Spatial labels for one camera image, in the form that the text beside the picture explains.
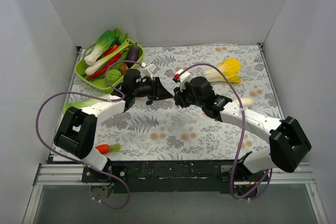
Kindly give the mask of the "black headed key bunch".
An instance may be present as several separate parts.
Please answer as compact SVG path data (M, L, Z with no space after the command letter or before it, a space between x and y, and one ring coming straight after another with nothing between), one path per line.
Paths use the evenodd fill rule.
M147 100L147 101L146 101L146 105L147 105L149 108L156 109L156 106L153 104L153 101L152 101L152 100Z

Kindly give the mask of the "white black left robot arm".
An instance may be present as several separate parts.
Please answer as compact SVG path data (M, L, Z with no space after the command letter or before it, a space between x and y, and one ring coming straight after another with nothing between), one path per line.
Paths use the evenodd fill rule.
M108 158L94 147L98 124L124 113L135 103L136 98L148 98L148 104L173 98L158 77L142 77L140 71L130 69L123 77L119 89L113 91L106 101L82 109L71 106L58 128L54 144L89 165L100 182L111 178L112 170L107 166Z

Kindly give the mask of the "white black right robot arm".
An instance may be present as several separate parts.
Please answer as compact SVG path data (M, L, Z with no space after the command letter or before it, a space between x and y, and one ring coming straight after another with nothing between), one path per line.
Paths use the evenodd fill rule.
M258 172L279 168L292 173L312 146L299 122L290 116L281 120L242 110L232 99L216 94L204 77L193 78L185 88L174 89L175 104L182 108L200 107L212 119L240 126L269 144L257 152L248 152L229 173L236 180L251 180Z

